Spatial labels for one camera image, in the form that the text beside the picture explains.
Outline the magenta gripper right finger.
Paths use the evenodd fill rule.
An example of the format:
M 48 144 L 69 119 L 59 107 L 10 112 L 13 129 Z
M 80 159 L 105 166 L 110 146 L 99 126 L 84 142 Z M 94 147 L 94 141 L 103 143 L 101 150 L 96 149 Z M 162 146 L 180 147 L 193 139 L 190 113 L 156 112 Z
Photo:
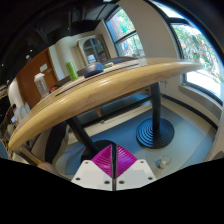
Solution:
M 118 147 L 116 189 L 141 188 L 156 180 L 145 159 L 137 159 L 124 147 Z

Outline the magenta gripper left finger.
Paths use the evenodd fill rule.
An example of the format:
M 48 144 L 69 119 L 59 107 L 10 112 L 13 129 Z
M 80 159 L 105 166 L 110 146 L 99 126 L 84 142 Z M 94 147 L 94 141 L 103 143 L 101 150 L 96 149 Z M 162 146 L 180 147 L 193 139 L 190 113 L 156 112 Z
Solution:
M 84 160 L 72 182 L 90 189 L 112 190 L 112 146 L 109 145 L 91 160 Z

